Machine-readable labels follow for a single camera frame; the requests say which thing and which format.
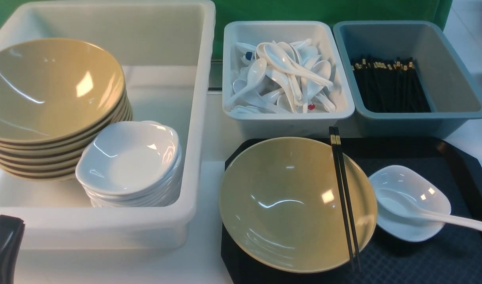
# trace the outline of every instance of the white ceramic spoon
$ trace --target white ceramic spoon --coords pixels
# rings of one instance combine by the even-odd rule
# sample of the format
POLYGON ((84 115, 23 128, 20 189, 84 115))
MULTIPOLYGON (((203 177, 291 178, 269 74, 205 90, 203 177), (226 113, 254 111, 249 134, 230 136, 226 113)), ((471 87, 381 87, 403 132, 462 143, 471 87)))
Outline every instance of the white ceramic spoon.
POLYGON ((292 88, 290 88, 290 80, 288 80, 288 76, 284 73, 279 72, 278 70, 275 70, 273 66, 267 66, 266 70, 266 75, 269 77, 272 81, 275 81, 281 88, 284 90, 286 94, 286 98, 288 99, 288 102, 290 103, 290 111, 292 113, 297 112, 297 106, 293 103, 293 91, 292 88))
POLYGON ((337 109, 335 104, 324 94, 323 90, 319 91, 315 95, 314 99, 316 99, 318 102, 321 102, 323 108, 327 112, 335 112, 337 109))
POLYGON ((408 219, 443 222, 482 232, 482 222, 425 210, 392 189, 376 190, 376 199, 387 211, 408 219))
POLYGON ((242 54, 246 54, 246 52, 253 52, 253 54, 255 54, 257 51, 256 46, 249 45, 248 43, 236 43, 235 46, 242 54))
MULTIPOLYGON (((238 79, 248 80, 248 71, 249 71, 249 68, 251 67, 251 65, 253 65, 254 62, 255 61, 252 61, 250 63, 250 65, 248 65, 247 67, 241 68, 241 70, 240 70, 241 72, 239 73, 238 79)), ((270 81, 270 80, 267 77, 264 77, 264 79, 262 79, 262 82, 260 82, 260 84, 255 88, 255 90, 257 90, 257 92, 259 92, 259 93, 263 92, 267 88, 268 81, 270 81)))
POLYGON ((304 62, 302 61, 302 56, 300 56, 300 52, 293 45, 290 45, 290 47, 293 50, 293 54, 295 54, 295 62, 301 66, 304 65, 304 62))
MULTIPOLYGON (((304 65, 304 68, 312 69, 313 66, 315 66, 315 62, 318 61, 319 58, 320 58, 320 56, 315 56, 315 57, 309 58, 309 60, 304 65)), ((302 92, 305 93, 305 94, 308 94, 307 95, 308 96, 308 102, 311 102, 313 97, 316 97, 316 101, 323 104, 323 108, 325 109, 325 111, 327 111, 327 112, 335 112, 336 111, 335 104, 333 102, 331 102, 328 99, 328 97, 323 93, 323 91, 322 91, 323 88, 319 89, 319 87, 318 87, 319 85, 317 83, 315 83, 313 81, 308 82, 308 80, 306 78, 301 78, 300 83, 301 83, 301 86, 302 86, 302 92), (314 93, 315 90, 310 90, 309 86, 311 86, 311 88, 319 89, 318 93, 315 94, 314 93)))
POLYGON ((236 113, 262 113, 256 106, 235 106, 232 112, 236 113))
MULTIPOLYGON (((247 86, 246 81, 244 81, 243 79, 237 79, 232 84, 232 90, 234 90, 234 93, 237 93, 244 90, 246 86, 247 86)), ((255 90, 250 90, 247 94, 244 95, 242 99, 246 101, 248 104, 251 104, 254 107, 260 108, 261 110, 265 109, 274 113, 288 113, 288 111, 282 108, 279 108, 274 104, 270 104, 264 101, 260 97, 259 93, 255 90)))
POLYGON ((302 57, 302 60, 309 59, 311 57, 316 57, 319 56, 320 53, 318 52, 318 49, 316 47, 313 47, 312 45, 309 47, 306 47, 300 51, 300 56, 302 57))
POLYGON ((296 50, 302 50, 310 46, 312 42, 313 42, 312 39, 307 38, 306 40, 303 40, 303 41, 296 41, 295 43, 290 43, 290 45, 295 47, 296 50))
POLYGON ((226 106, 231 109, 237 99, 255 89, 266 76, 266 69, 267 61, 263 58, 257 59, 249 68, 246 86, 227 99, 226 106))
POLYGON ((306 66, 309 66, 309 70, 311 70, 311 68, 313 68, 313 66, 315 66, 315 64, 320 61, 320 58, 322 58, 321 55, 318 55, 318 56, 314 56, 314 57, 310 57, 310 58, 306 58, 306 59, 302 59, 302 66, 304 66, 304 68, 306 68, 306 66))
POLYGON ((265 58, 268 63, 274 66, 278 71, 292 74, 295 76, 305 77, 311 79, 319 84, 323 84, 329 90, 332 89, 332 82, 325 78, 322 78, 306 68, 298 65, 295 61, 291 60, 286 52, 279 46, 273 43, 263 43, 257 47, 257 54, 260 58, 265 58))
MULTIPOLYGON (((280 42, 277 45, 286 52, 286 55, 288 55, 288 57, 291 60, 293 61, 296 60, 295 53, 293 52, 293 48, 288 43, 280 42)), ((296 106, 300 107, 306 102, 306 100, 303 99, 302 91, 300 90, 300 84, 297 80, 297 77, 295 77, 295 75, 292 75, 292 74, 287 74, 287 75, 288 75, 288 79, 290 80, 290 88, 292 88, 292 92, 293 92, 293 102, 295 103, 296 106)))
MULTIPOLYGON (((317 62, 312 68, 311 71, 319 76, 324 77, 325 79, 330 78, 330 74, 332 72, 332 66, 330 62, 327 60, 322 60, 317 62)), ((305 95, 308 100, 311 100, 313 97, 315 97, 316 94, 318 94, 319 91, 321 91, 324 86, 320 85, 314 81, 307 81, 306 82, 307 86, 303 86, 302 89, 305 90, 305 95)))
POLYGON ((273 90, 272 92, 268 92, 267 94, 262 96, 262 99, 268 102, 269 104, 275 104, 278 100, 278 98, 284 94, 285 91, 283 88, 279 88, 277 90, 273 90))

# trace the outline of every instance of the white countertop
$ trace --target white countertop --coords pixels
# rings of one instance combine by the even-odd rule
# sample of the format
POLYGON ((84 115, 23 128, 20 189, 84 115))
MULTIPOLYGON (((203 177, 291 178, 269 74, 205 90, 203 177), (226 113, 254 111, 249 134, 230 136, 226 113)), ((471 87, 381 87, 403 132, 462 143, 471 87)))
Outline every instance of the white countertop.
MULTIPOLYGON (((455 0, 444 33, 482 87, 482 0, 455 0)), ((208 96, 208 120, 221 118, 221 96, 208 96)), ((353 124, 344 122, 341 129, 353 124)), ((349 129, 348 136, 355 135, 349 129)), ((219 131, 205 135, 197 214, 188 240, 176 250, 22 250, 16 284, 159 283, 231 284, 220 257, 218 188, 224 157, 242 142, 219 131)), ((482 120, 469 121, 446 139, 482 165, 482 120)))

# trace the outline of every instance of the light blue plastic bin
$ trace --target light blue plastic bin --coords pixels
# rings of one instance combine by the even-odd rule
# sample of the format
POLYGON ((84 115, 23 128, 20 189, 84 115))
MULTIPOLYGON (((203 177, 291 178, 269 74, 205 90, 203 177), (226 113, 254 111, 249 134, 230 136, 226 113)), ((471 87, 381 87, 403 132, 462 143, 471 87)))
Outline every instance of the light blue plastic bin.
POLYGON ((334 37, 363 136, 445 138, 469 119, 482 118, 482 90, 443 32, 425 21, 347 21, 334 37), (351 59, 371 55, 413 57, 431 113, 375 113, 367 110, 351 70, 351 59))

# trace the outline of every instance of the white plastic container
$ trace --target white plastic container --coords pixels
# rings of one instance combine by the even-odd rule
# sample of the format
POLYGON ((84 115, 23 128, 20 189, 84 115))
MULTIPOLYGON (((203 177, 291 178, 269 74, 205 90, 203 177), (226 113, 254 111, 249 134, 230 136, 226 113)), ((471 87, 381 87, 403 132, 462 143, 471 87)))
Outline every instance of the white plastic container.
POLYGON ((161 208, 91 208, 76 181, 30 182, 0 170, 0 214, 26 223, 23 249, 176 248, 187 238, 201 166, 214 36, 208 0, 33 2, 0 30, 0 50, 43 37, 87 40, 124 67, 134 120, 174 128, 185 153, 181 195, 161 208))
POLYGON ((333 126, 337 120, 353 115, 355 106, 347 78, 332 31, 327 25, 300 21, 233 22, 225 27, 223 37, 223 110, 229 117, 237 120, 246 137, 323 136, 328 133, 328 127, 333 126), (328 60, 332 65, 331 81, 334 82, 334 90, 329 98, 336 105, 337 112, 239 114, 226 110, 225 102, 233 95, 232 83, 237 79, 236 72, 245 66, 239 59, 242 54, 236 49, 235 43, 257 46, 273 40, 277 43, 292 43, 307 38, 313 40, 312 44, 318 47, 322 59, 328 60))

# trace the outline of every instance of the black serving tray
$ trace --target black serving tray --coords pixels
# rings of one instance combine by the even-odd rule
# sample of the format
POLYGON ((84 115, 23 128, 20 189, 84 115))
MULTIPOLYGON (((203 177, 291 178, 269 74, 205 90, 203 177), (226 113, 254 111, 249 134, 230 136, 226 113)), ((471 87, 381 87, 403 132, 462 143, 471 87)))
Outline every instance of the black serving tray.
MULTIPOLYGON (((330 144, 328 139, 316 139, 330 144)), ((263 141, 248 140, 225 162, 263 141)), ((413 169, 450 200, 452 214, 482 220, 482 168, 456 147, 429 137, 343 138, 343 151, 367 176, 389 165, 413 169)), ((482 284, 482 233, 445 225, 436 236, 407 243, 376 227, 360 253, 362 273, 350 265, 324 273, 297 274, 266 266, 248 256, 223 227, 221 258, 234 284, 482 284)))

